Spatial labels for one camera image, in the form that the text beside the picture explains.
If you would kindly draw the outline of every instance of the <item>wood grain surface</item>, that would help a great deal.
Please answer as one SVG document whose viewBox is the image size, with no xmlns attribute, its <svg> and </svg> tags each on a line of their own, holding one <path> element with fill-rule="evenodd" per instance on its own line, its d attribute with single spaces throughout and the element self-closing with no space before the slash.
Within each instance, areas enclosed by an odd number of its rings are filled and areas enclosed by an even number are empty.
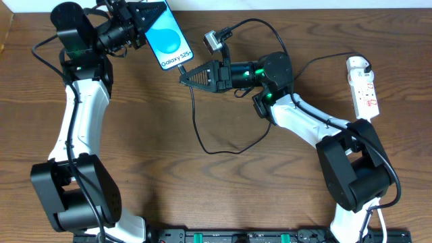
<svg viewBox="0 0 432 243">
<path fill-rule="evenodd" d="M 373 64 L 380 116 L 373 125 L 402 183 L 398 205 L 383 210 L 387 228 L 430 242 L 432 232 L 432 9 L 175 12 L 195 57 L 213 59 L 202 39 L 246 18 L 270 22 L 297 72 L 312 58 L 359 51 Z M 0 57 L 0 242 L 68 242 L 55 233 L 30 183 L 30 169 L 54 147 L 65 108 L 56 73 L 30 53 L 55 34 L 49 14 L 16 14 Z M 232 61 L 280 50 L 259 24 L 229 39 Z M 59 67 L 56 40 L 39 53 Z M 101 161 L 120 188 L 124 206 L 158 227 L 288 229 L 326 226 L 335 202 L 315 150 L 288 130 L 242 155 L 206 155 L 193 130 L 188 88 L 179 72 L 163 72 L 149 49 L 111 59 L 115 82 L 103 122 Z M 334 116 L 355 120 L 345 57 L 310 66 L 296 92 Z M 196 91 L 197 124 L 210 151 L 238 150 L 265 131 L 250 95 Z M 393 199 L 391 187 L 382 202 Z M 373 227 L 379 228 L 377 216 Z"/>
</svg>

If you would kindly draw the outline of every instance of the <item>white power strip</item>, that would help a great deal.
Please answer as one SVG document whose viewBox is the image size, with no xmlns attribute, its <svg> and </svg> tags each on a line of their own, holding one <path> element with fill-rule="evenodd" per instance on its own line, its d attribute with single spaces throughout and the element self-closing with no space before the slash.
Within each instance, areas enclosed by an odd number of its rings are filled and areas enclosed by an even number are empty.
<svg viewBox="0 0 432 243">
<path fill-rule="evenodd" d="M 348 82 L 351 86 L 356 117 L 371 121 L 371 118 L 379 115 L 379 110 L 375 86 L 373 85 L 374 74 L 372 70 L 365 73 L 367 66 L 369 63 L 363 57 L 350 57 L 346 61 Z"/>
</svg>

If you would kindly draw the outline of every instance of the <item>green terminal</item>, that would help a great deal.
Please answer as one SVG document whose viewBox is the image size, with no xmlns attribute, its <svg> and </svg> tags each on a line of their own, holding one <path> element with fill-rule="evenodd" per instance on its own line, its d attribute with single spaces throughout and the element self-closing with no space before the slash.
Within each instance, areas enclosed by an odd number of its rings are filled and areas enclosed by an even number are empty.
<svg viewBox="0 0 432 243">
<path fill-rule="evenodd" d="M 194 234 L 194 243 L 203 243 L 203 234 Z"/>
<path fill-rule="evenodd" d="M 289 234 L 282 234 L 281 235 L 281 241 L 282 243 L 290 243 L 290 235 Z"/>
</svg>

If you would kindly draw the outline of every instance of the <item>phone screen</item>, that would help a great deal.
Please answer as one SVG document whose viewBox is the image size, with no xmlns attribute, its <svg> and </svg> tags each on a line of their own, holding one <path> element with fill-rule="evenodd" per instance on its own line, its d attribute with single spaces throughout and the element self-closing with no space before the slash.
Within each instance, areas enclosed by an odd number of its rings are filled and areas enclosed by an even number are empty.
<svg viewBox="0 0 432 243">
<path fill-rule="evenodd" d="M 165 71 L 191 60 L 194 53 L 184 38 L 166 0 L 148 0 L 147 2 L 161 1 L 167 5 L 167 10 L 146 32 L 146 38 L 159 65 Z"/>
</svg>

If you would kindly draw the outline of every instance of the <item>white wall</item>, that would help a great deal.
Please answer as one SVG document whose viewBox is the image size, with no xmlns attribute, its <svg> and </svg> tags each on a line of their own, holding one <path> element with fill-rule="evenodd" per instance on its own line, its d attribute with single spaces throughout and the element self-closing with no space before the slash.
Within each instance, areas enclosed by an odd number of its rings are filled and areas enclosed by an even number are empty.
<svg viewBox="0 0 432 243">
<path fill-rule="evenodd" d="M 66 0 L 2 0 L 14 13 L 50 12 Z M 93 7 L 95 0 L 69 0 Z M 168 0 L 172 10 L 425 8 L 432 0 Z"/>
</svg>

